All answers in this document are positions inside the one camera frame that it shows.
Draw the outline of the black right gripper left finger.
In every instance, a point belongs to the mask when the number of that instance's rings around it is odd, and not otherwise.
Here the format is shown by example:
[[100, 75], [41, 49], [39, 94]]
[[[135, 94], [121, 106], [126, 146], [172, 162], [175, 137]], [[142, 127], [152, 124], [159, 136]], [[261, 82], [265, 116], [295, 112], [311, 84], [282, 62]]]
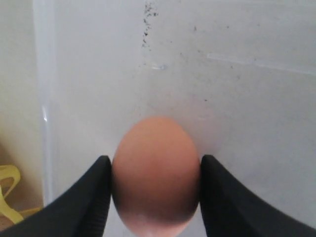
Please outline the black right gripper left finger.
[[2, 237], [101, 237], [111, 200], [111, 162], [100, 156], [59, 198]]

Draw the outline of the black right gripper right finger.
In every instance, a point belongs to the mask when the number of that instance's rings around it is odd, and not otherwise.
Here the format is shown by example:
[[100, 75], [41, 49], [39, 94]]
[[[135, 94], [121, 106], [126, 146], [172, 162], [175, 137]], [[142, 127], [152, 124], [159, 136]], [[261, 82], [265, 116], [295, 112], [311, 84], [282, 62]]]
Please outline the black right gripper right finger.
[[214, 156], [201, 160], [200, 209], [208, 237], [314, 237], [314, 228], [277, 210]]

